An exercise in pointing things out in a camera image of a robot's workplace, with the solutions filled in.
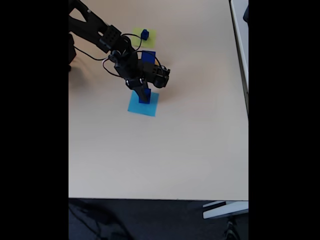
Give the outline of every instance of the dark carpet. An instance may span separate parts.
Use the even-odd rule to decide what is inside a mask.
[[[227,218],[203,219],[202,204],[208,201],[183,200],[126,200],[86,199],[113,212],[125,225],[134,240],[223,240]],[[97,231],[94,220],[87,218],[76,207],[74,213]],[[236,228],[241,240],[248,240],[249,218],[247,214],[235,216]],[[101,224],[101,236],[121,233],[117,225]],[[96,236],[69,211],[69,239],[95,240]]]

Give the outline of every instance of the robotic arm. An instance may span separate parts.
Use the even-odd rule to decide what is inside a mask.
[[[69,0],[69,14],[77,9],[86,22],[74,19],[69,15],[69,64],[76,56],[74,39],[70,32],[95,44],[103,52],[110,52],[108,58],[115,63],[114,68],[126,86],[134,90],[139,98],[147,102],[145,89],[148,83],[156,88],[164,88],[169,80],[170,69],[138,59],[138,53],[131,45],[130,38],[113,25],[107,25],[80,0]]]

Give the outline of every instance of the cable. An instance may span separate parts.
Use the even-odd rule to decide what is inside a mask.
[[[145,53],[147,53],[147,54],[150,54],[150,55],[154,56],[154,58],[157,60],[157,62],[158,62],[158,64],[159,64],[159,66],[160,66],[160,68],[161,68],[162,76],[165,78],[165,72],[164,72],[164,69],[163,69],[163,67],[162,67],[162,65],[161,65],[161,63],[160,63],[160,61],[159,61],[159,59],[156,57],[156,55],[155,55],[155,54],[153,54],[152,52],[146,51],[146,50],[134,51],[134,53],[143,53],[143,52],[145,52]]]
[[[101,238],[101,227],[97,221],[95,221],[95,225],[98,228],[98,234],[96,235],[95,240],[99,240],[99,237]]]
[[[77,49],[78,51],[82,52],[83,54],[87,55],[88,57],[92,58],[93,60],[96,60],[96,61],[102,61],[104,60],[104,58],[101,58],[101,59],[98,59],[98,58],[95,58],[93,56],[90,56],[88,53],[82,51],[81,49],[77,48],[76,46],[74,46],[75,49]]]
[[[72,213],[72,215],[73,215],[76,219],[78,219],[83,225],[85,225],[91,232],[93,232],[94,235],[96,235],[97,237],[101,238],[101,236],[100,236],[96,231],[94,231],[91,227],[89,227],[88,224],[86,224],[85,221],[83,221],[80,217],[78,217],[78,216],[74,213],[74,211],[71,210],[70,207],[69,207],[69,210],[70,210],[70,212]]]
[[[139,37],[138,35],[135,35],[135,34],[132,34],[132,33],[125,33],[125,34],[122,34],[122,36],[134,36],[134,37],[137,37],[137,38],[140,38],[140,45],[139,45],[139,47],[137,48],[137,49],[135,49],[134,51],[138,51],[139,50],[139,48],[141,47],[141,44],[142,44],[142,38],[141,37]]]
[[[108,69],[106,69],[106,67],[105,67],[105,62],[108,61],[108,60],[110,60],[110,59],[109,59],[109,58],[105,58],[105,59],[102,61],[102,67],[103,67],[109,74],[111,74],[111,75],[113,75],[113,76],[115,76],[115,77],[121,78],[121,76],[116,75],[116,74],[110,72]]]

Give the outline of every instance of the small blue cube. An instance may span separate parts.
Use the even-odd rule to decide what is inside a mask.
[[[147,29],[143,29],[143,31],[141,32],[141,38],[142,38],[143,40],[147,40],[148,37],[149,37],[149,32],[148,32],[148,30],[147,30]]]
[[[139,97],[139,103],[140,104],[150,104],[151,89],[150,88],[145,88],[144,89],[144,94],[146,95],[147,101],[143,101]]]

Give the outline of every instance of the white tabletop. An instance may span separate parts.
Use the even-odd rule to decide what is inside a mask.
[[[122,33],[155,29],[153,51],[171,73],[165,88],[149,84],[159,93],[156,117],[136,114],[127,111],[124,80],[77,52],[69,72],[69,197],[248,200],[248,116],[229,2],[83,3]]]

